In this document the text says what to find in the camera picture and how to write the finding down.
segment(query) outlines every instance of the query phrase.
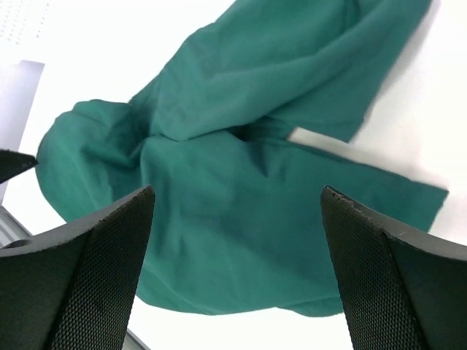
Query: green cloth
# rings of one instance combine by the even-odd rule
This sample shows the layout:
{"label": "green cloth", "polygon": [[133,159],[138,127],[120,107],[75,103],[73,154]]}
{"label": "green cloth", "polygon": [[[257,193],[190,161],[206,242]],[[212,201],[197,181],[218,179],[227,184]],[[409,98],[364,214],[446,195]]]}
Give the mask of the green cloth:
{"label": "green cloth", "polygon": [[42,192],[70,221],[153,186],[137,291],[152,306],[339,313],[322,188],[421,230],[447,192],[286,138],[300,126],[348,141],[428,7],[238,0],[129,103],[62,114],[39,148]]}

